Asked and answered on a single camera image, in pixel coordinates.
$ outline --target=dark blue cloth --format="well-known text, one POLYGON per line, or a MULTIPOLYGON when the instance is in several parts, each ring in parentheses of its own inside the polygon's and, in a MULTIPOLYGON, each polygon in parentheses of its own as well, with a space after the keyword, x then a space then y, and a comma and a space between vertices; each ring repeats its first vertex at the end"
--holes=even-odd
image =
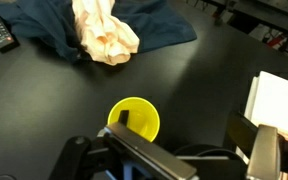
MULTIPOLYGON (((166 0, 116 0, 112 15, 139 37, 138 52, 196 39, 192 26, 166 0)), ((17 0, 0 4, 0 16, 15 35, 38 37, 68 61, 77 61, 80 44, 71 0, 17 0)))

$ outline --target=table surface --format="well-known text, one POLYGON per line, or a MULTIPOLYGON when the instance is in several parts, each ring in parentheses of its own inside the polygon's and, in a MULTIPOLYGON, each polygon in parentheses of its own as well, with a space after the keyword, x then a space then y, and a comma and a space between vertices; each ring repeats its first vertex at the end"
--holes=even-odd
MULTIPOLYGON (((227 0, 203 0, 216 6, 226 5, 227 0)), ((264 25, 288 33, 288 14, 269 7, 257 0, 239 0, 234 13, 251 16, 264 25)))
POLYGON ((173 7, 198 39, 110 67, 72 66, 35 41, 0 54, 0 175, 47 179, 66 140, 95 138, 120 99, 139 96, 160 115, 158 143, 222 145, 227 115, 243 109, 251 79, 288 79, 288 57, 181 1, 173 7))

